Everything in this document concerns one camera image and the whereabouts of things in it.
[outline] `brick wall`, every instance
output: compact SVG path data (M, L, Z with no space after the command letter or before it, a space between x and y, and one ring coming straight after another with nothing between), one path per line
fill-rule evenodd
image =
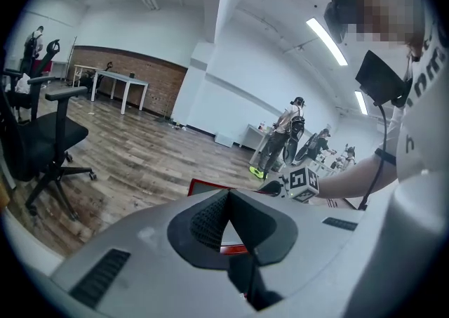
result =
M171 115L187 68L139 53L113 48L75 46L67 78L73 79L74 65L106 69L109 61L112 61L114 65L109 71L126 76L134 72L136 79L149 83L144 108L159 114L166 113L167 117ZM105 77L98 89L99 92L110 94L112 83L113 79ZM125 83L117 81L114 97L122 99L124 90ZM128 92L128 102L139 105L142 90L142 86L131 85Z

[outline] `person standing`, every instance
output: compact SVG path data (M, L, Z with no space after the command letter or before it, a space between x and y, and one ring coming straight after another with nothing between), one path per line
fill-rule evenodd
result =
M303 116L304 98L296 97L294 101L290 102L291 107L279 117L278 121L273 125L274 132L269 137L267 144L260 154L259 164L257 168L251 166L250 172L258 178L264 178L264 172L268 172L277 160L284 145L286 144L289 135L286 133L288 122L293 117Z
M326 8L326 17L328 26L332 27L330 33L338 43L343 41L348 25L355 23L357 32L372 33L380 41L406 45L409 61L404 81L413 86L403 100L403 106L394 108L385 149L380 143L370 157L346 171L320 180L317 197L362 197L368 189L373 193L395 179L401 182L424 170L434 169L429 160L424 159L429 147L436 151L441 149L441 137L432 134L434 122L428 117L414 125L416 120L409 116L413 111L416 114L418 107L425 107L427 112L448 111L447 100L429 98L437 97L436 92L446 88L449 77L448 36L431 4L425 0L332 0ZM381 159L384 160L382 171L371 189ZM438 159L447 167L446 155L441 154ZM361 208L365 207L364 199Z
M299 151L295 157L295 160L298 161L296 163L296 166L300 164L300 162L309 157L310 159L314 160L316 157L321 153L322 150L325 150L329 152L330 154L336 154L337 151L332 150L328 147L328 141L326 140L327 137L330 137L330 133L328 128L323 129L318 136L310 142L307 152L304 154L304 148L301 151Z
M23 59L20 63L20 71L27 75L33 68L34 61L39 57L39 52L43 48L42 39L43 26L39 26L36 31L32 32L25 41L25 49L23 51Z

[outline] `caster wheel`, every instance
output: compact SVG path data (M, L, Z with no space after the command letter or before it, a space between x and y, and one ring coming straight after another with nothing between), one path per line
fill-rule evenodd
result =
M37 208L36 206L30 206L28 207L28 212L31 216L36 217L37 216Z

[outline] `yellow sneaker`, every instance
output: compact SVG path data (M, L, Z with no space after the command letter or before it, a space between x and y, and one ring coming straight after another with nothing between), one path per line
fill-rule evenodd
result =
M250 172L255 175L257 178L264 178L264 173L259 171L257 168L255 167L250 167Z

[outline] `black pants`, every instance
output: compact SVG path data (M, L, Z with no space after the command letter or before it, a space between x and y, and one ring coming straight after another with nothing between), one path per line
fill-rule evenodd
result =
M279 154L288 140L286 133L274 132L268 139L267 144L260 153L259 165L257 169L261 172L268 172L276 162Z

